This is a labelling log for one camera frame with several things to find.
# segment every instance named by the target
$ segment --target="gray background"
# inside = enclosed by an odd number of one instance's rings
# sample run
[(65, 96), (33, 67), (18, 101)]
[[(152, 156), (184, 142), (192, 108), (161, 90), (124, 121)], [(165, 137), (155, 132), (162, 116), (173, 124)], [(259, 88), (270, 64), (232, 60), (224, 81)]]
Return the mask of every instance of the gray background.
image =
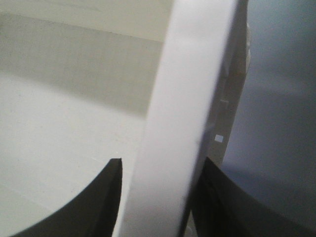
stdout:
[(251, 65), (222, 169), (316, 230), (316, 1), (250, 0)]

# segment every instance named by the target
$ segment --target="white surface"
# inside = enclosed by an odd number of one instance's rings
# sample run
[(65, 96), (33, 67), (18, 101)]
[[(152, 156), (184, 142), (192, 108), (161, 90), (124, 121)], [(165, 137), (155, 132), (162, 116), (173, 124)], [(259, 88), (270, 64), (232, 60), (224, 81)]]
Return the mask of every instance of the white surface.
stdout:
[(10, 14), (0, 20), (0, 185), (38, 206), (10, 213), (15, 198), (1, 195), (0, 235), (59, 209), (110, 158), (123, 160), (124, 207), (161, 44)]
[(163, 41), (172, 0), (0, 0), (0, 10)]
[(238, 2), (175, 2), (120, 237), (178, 236), (216, 122)]

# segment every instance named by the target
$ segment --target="curved white plastic part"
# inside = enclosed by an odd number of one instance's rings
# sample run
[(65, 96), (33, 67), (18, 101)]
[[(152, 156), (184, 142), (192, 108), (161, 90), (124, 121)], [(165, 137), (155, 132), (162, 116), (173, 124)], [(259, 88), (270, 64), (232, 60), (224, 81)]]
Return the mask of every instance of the curved white plastic part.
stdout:
[(175, 2), (120, 237), (178, 236), (214, 131), (222, 159), (246, 72), (246, 4)]

